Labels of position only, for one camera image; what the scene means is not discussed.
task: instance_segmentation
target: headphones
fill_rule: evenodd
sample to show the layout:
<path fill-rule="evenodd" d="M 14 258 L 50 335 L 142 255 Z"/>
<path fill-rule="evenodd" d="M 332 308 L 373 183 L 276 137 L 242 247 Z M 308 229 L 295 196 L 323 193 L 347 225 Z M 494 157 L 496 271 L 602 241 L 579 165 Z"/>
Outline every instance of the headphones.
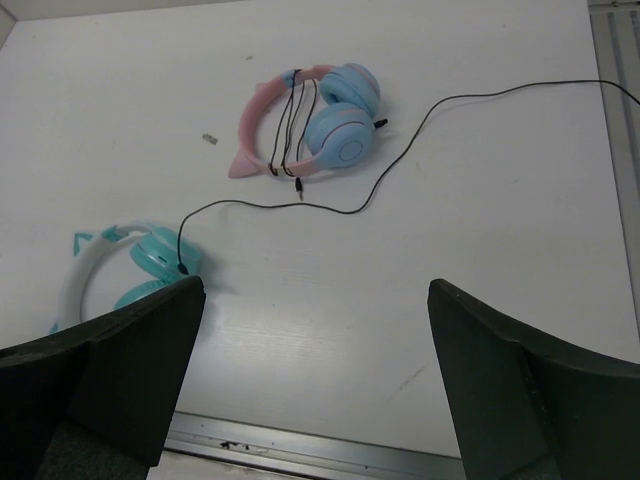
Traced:
<path fill-rule="evenodd" d="M 81 310 L 85 286 L 104 254 L 110 251 L 120 240 L 131 233 L 143 235 L 131 247 L 129 255 L 138 267 L 149 273 L 156 280 L 145 282 L 125 293 L 115 304 L 117 310 L 167 285 L 181 280 L 183 275 L 178 270 L 177 242 L 178 235 L 173 230 L 145 222 L 134 222 L 127 225 L 114 225 L 98 235 L 78 232 L 73 244 L 74 261 L 67 273 L 58 303 L 57 320 L 50 333 L 73 327 L 82 322 Z M 81 247 L 80 240 L 87 240 Z M 188 271 L 197 275 L 200 270 L 202 253 L 188 240 L 182 239 L 180 246 L 182 263 Z"/>
<path fill-rule="evenodd" d="M 319 88 L 328 107 L 318 113 L 304 134 L 311 157 L 285 167 L 261 160 L 255 152 L 258 125 L 271 103 L 307 80 L 320 80 Z M 321 170 L 351 167 L 369 153 L 373 118 L 380 105 L 380 85 L 362 65 L 347 63 L 343 67 L 316 65 L 310 70 L 291 70 L 270 82 L 258 84 L 254 97 L 240 117 L 238 140 L 240 149 L 229 169 L 229 177 L 239 178 L 254 173 L 293 177 L 312 175 Z"/>

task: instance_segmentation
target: pink headband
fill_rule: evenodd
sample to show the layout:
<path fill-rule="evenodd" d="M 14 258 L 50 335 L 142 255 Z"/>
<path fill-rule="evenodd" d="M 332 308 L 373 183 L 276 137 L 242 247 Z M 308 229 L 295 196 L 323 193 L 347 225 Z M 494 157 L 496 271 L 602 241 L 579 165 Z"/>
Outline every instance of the pink headband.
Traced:
<path fill-rule="evenodd" d="M 295 76 L 296 85 L 306 80 L 322 80 L 333 68 L 333 65 L 315 65 L 310 70 L 298 71 Z M 278 75 L 270 82 L 259 83 L 256 86 L 256 94 L 249 100 L 240 117 L 240 127 L 238 128 L 240 148 L 229 169 L 229 176 L 231 178 L 246 177 L 247 175 L 258 172 L 273 175 L 269 164 L 258 158 L 255 153 L 256 131 L 267 107 L 293 86 L 291 80 L 291 72 L 288 72 L 283 75 Z M 316 156 L 313 156 L 296 163 L 288 164 L 287 170 L 294 177 L 304 177 L 317 173 L 322 170 L 322 168 L 315 160 Z M 274 165 L 273 168 L 274 171 L 278 172 L 278 175 L 285 174 L 282 167 Z"/>

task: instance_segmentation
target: white surface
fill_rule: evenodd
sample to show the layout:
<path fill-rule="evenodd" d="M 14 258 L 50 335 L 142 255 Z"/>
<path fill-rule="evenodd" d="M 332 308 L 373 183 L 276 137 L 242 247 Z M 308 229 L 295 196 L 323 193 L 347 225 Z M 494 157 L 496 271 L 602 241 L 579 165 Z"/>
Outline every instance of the white surface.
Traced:
<path fill-rule="evenodd" d="M 18 20 L 183 7 L 236 0 L 2 0 Z"/>
<path fill-rule="evenodd" d="M 2 48 L 4 41 L 9 36 L 9 33 L 11 33 L 11 29 L 15 24 L 15 20 L 0 8 L 0 48 Z"/>
<path fill-rule="evenodd" d="M 256 83 L 346 61 L 378 76 L 391 122 L 365 166 L 307 184 L 308 200 L 339 207 L 362 201 L 443 96 L 597 76 L 583 0 L 274 0 L 21 22 L 0 53 L 0 346 L 49 329 L 76 229 L 177 223 L 217 198 L 294 200 L 291 184 L 227 178 L 238 118 Z M 183 411 L 457 454 L 425 310 L 436 277 L 640 361 L 597 87 L 442 109 L 359 216 L 234 206 L 188 232 L 216 263 Z M 121 251 L 90 314 L 144 275 Z"/>
<path fill-rule="evenodd" d="M 282 480 L 289 477 L 202 458 L 163 452 L 160 465 L 149 470 L 147 480 Z"/>

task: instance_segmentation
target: audio jack plug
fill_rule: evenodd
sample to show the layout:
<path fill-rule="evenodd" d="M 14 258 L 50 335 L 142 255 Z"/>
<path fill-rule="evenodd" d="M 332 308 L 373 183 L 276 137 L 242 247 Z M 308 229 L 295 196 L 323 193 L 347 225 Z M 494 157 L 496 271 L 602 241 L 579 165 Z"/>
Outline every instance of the audio jack plug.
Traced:
<path fill-rule="evenodd" d="M 304 202 L 304 188 L 302 186 L 302 180 L 300 177 L 296 177 L 296 192 L 298 192 L 298 198 L 301 202 Z"/>
<path fill-rule="evenodd" d="M 373 127 L 377 130 L 379 128 L 384 127 L 387 123 L 389 123 L 389 120 L 386 118 L 383 118 L 382 120 L 378 120 L 377 122 L 375 122 L 373 124 Z"/>

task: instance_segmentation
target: ear cup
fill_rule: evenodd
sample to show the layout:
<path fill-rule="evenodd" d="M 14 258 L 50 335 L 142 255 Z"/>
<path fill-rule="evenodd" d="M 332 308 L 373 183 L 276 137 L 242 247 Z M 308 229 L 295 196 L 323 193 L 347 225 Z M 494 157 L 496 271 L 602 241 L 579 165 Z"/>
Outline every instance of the ear cup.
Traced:
<path fill-rule="evenodd" d="M 351 103 L 373 118 L 378 113 L 380 91 L 377 80 L 357 64 L 336 67 L 320 81 L 320 94 L 329 105 Z"/>
<path fill-rule="evenodd" d="M 142 270 L 158 280 L 173 283 L 184 277 L 178 270 L 178 234 L 166 227 L 153 227 L 151 233 L 142 236 L 131 248 L 131 259 Z M 200 270 L 202 254 L 184 237 L 180 242 L 182 262 L 191 275 Z"/>
<path fill-rule="evenodd" d="M 309 123 L 305 142 L 319 155 L 323 168 L 350 167 L 371 149 L 373 121 L 364 110 L 349 103 L 334 103 Z"/>
<path fill-rule="evenodd" d="M 116 302 L 113 309 L 118 310 L 120 308 L 126 307 L 127 305 L 133 302 L 137 302 L 141 298 L 144 298 L 147 295 L 151 295 L 153 292 L 157 292 L 158 290 L 161 290 L 168 285 L 170 285 L 170 283 L 163 282 L 162 280 L 151 280 L 149 282 L 143 283 L 142 285 L 138 285 L 137 287 L 132 288 L 122 297 L 120 297 L 120 300 Z"/>
<path fill-rule="evenodd" d="M 369 80 L 369 83 L 378 94 L 378 99 L 380 99 L 380 84 L 378 83 L 378 79 L 373 75 L 373 73 L 371 73 L 371 71 L 368 68 L 364 67 L 363 65 L 360 65 L 359 63 L 345 63 L 344 66 L 353 68 L 354 70 L 359 72 L 362 76 L 364 76 L 367 80 Z"/>

